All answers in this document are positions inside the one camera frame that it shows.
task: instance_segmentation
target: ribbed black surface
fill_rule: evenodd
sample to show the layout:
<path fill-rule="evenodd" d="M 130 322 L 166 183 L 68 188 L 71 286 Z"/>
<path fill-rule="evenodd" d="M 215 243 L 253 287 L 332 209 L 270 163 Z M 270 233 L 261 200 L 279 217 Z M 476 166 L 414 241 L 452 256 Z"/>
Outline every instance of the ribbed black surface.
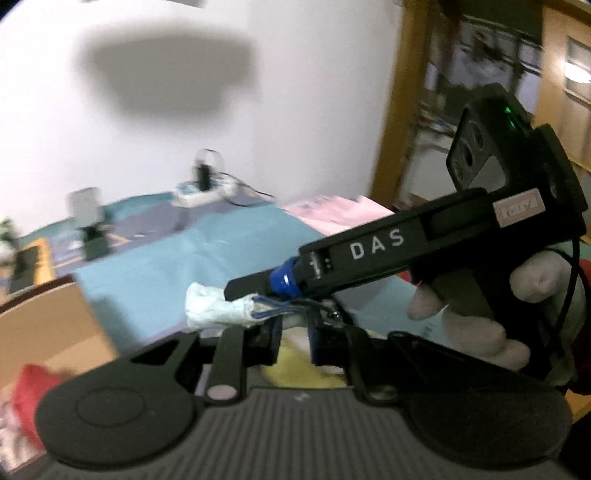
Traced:
<path fill-rule="evenodd" d="M 512 472 L 455 465 L 428 450 L 401 415 L 355 400 L 351 390 L 258 390 L 210 408 L 174 451 L 119 472 L 56 463 L 40 480 L 561 480 L 556 464 Z"/>

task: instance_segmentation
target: black handle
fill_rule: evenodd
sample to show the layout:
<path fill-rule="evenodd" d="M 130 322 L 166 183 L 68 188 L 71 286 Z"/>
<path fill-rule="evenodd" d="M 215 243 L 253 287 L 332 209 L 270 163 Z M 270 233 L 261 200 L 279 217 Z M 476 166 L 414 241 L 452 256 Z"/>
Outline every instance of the black handle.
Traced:
<path fill-rule="evenodd" d="M 244 398 L 246 371 L 243 364 L 244 329 L 226 328 L 213 356 L 205 398 L 210 403 L 233 403 Z"/>
<path fill-rule="evenodd" d="M 508 339 L 526 344 L 530 361 L 521 372 L 543 380 L 551 368 L 540 332 L 545 320 L 538 306 L 518 300 L 509 284 L 511 273 L 521 263 L 521 259 L 503 261 L 494 256 L 472 268 L 442 274 L 431 285 L 454 312 L 496 320 L 505 328 Z"/>
<path fill-rule="evenodd" d="M 394 379 L 368 333 L 354 325 L 345 325 L 344 330 L 349 350 L 347 372 L 355 390 L 372 403 L 396 402 L 398 390 Z"/>

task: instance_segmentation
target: sticker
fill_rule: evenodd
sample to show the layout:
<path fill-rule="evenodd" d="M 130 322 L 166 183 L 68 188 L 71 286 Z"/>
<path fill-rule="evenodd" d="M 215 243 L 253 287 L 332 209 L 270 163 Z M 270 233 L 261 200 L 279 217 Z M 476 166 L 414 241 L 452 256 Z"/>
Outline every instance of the sticker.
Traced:
<path fill-rule="evenodd" d="M 538 189 L 527 190 L 492 204 L 501 228 L 546 211 Z"/>

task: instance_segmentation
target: gloved hand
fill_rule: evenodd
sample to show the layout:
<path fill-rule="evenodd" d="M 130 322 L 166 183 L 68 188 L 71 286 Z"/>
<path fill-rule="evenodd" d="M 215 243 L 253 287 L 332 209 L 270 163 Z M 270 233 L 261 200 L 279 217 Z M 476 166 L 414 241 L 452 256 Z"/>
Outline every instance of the gloved hand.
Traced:
<path fill-rule="evenodd" d="M 513 271 L 510 277 L 511 290 L 522 301 L 540 303 L 549 323 L 554 325 L 566 296 L 570 269 L 570 263 L 558 253 L 539 252 Z M 421 320 L 435 315 L 444 307 L 445 304 L 433 289 L 428 284 L 422 284 L 417 288 L 407 314 L 410 319 Z M 553 370 L 548 380 L 554 385 L 566 384 L 574 372 L 570 344 L 585 318 L 583 281 L 577 277 L 573 300 L 560 335 L 567 355 L 563 359 L 551 359 Z M 443 330 L 450 346 L 467 355 L 511 370 L 519 370 L 529 361 L 528 346 L 508 339 L 505 329 L 493 320 L 464 317 L 448 308 L 443 312 Z"/>

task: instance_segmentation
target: white device on table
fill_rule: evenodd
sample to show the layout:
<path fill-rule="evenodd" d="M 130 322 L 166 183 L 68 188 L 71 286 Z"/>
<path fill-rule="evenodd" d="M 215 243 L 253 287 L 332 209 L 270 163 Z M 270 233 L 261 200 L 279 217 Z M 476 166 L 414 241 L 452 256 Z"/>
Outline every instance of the white device on table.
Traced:
<path fill-rule="evenodd" d="M 217 202 L 226 198 L 233 198 L 238 192 L 236 180 L 226 178 L 212 179 L 212 187 L 202 192 L 195 182 L 185 181 L 177 185 L 173 191 L 173 205 L 184 208 L 197 207 Z"/>
<path fill-rule="evenodd" d="M 76 228 L 88 228 L 105 220 L 105 213 L 98 201 L 99 189 L 90 187 L 68 195 L 70 211 Z"/>

